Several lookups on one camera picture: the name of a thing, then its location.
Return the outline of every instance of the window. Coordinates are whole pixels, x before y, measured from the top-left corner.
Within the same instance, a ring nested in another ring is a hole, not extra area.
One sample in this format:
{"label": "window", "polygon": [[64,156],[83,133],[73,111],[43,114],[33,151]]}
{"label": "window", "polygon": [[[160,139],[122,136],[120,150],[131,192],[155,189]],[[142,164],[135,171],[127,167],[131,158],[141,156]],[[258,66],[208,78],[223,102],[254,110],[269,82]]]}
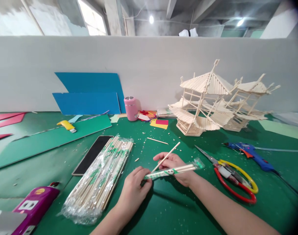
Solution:
{"label": "window", "polygon": [[86,22],[89,35],[106,35],[102,16],[93,10],[84,0],[78,0],[81,12]]}

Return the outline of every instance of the blue paper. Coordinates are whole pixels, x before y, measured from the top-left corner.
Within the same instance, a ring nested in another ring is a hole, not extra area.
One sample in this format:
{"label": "blue paper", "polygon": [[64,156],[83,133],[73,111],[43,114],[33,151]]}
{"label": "blue paper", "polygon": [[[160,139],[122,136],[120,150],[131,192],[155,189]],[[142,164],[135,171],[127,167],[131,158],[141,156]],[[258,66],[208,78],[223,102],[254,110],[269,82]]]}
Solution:
{"label": "blue paper", "polygon": [[94,115],[109,110],[120,114],[115,92],[111,93],[52,93],[63,115]]}
{"label": "blue paper", "polygon": [[72,119],[68,120],[69,123],[74,123],[76,122],[80,117],[82,117],[83,115],[76,115],[75,117],[73,117]]}
{"label": "blue paper", "polygon": [[126,113],[124,94],[117,73],[56,72],[55,74],[68,92],[116,92],[120,110],[122,113]]}

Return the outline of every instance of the hand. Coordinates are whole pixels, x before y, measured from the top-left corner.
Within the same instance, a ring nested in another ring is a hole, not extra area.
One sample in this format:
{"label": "hand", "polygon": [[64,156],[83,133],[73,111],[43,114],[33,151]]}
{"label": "hand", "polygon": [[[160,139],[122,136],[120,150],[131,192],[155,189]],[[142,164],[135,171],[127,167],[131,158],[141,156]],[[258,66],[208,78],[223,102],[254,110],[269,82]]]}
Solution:
{"label": "hand", "polygon": [[[158,155],[153,157],[154,161],[159,161],[160,163],[162,159],[167,155],[167,152],[159,153]],[[171,153],[167,159],[162,162],[162,164],[159,166],[160,170],[167,169],[167,168],[174,168],[178,166],[184,166],[185,162],[175,153]],[[189,187],[191,179],[193,176],[195,176],[196,173],[194,171],[187,171],[181,174],[175,174],[175,178],[178,182],[180,182],[183,186]]]}
{"label": "hand", "polygon": [[141,187],[142,180],[149,173],[149,169],[139,166],[124,181],[120,198],[115,205],[115,210],[122,216],[122,219],[126,223],[134,216],[152,186],[152,180],[148,179],[143,187]]}

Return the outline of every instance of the scissors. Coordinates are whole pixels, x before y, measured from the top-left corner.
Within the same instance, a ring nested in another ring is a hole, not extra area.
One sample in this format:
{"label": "scissors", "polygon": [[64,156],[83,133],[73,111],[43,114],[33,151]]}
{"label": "scissors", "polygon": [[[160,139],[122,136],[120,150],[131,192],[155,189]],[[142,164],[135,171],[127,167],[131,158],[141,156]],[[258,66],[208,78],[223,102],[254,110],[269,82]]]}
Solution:
{"label": "scissors", "polygon": [[[239,198],[240,200],[249,203],[249,204],[255,204],[257,199],[256,196],[254,195],[254,193],[258,192],[258,187],[256,185],[256,183],[253,181],[253,179],[245,172],[243,171],[241,168],[239,168],[238,166],[229,163],[227,161],[223,161],[223,160],[216,160],[215,158],[211,157],[209,154],[207,154],[205,151],[203,151],[201,148],[199,148],[198,146],[195,145],[195,147],[202,152],[214,165],[214,171],[217,175],[217,177],[219,178],[219,181],[223,184],[223,186],[230,192],[232,193],[234,196],[236,196],[237,198]],[[236,171],[234,171],[230,166],[236,168],[237,170],[239,170],[251,183],[252,188],[250,187],[250,184],[242,177],[240,176],[240,174],[238,174]],[[227,184],[226,182],[223,180],[222,176],[228,180],[230,180],[233,184],[235,184],[236,186],[239,186],[240,188],[242,188],[246,193],[249,194],[250,199],[245,198],[241,195],[239,195],[238,193],[236,193],[235,191],[233,191]]]}

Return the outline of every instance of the yellow scissor handle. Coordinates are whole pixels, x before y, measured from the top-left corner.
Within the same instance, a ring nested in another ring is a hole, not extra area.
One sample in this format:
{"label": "yellow scissor handle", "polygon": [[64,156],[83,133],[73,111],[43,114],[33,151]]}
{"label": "yellow scissor handle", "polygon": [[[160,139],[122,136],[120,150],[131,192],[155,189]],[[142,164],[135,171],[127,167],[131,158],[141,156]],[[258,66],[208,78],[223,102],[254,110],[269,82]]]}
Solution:
{"label": "yellow scissor handle", "polygon": [[222,164],[222,163],[228,164],[231,167],[233,167],[236,170],[238,170],[240,173],[242,173],[246,177],[246,179],[248,179],[248,181],[251,183],[252,188],[248,187],[249,190],[252,191],[254,194],[258,193],[258,186],[253,181],[253,179],[242,168],[236,166],[233,163],[230,163],[230,162],[227,162],[227,161],[224,161],[224,160],[220,159],[219,164]]}

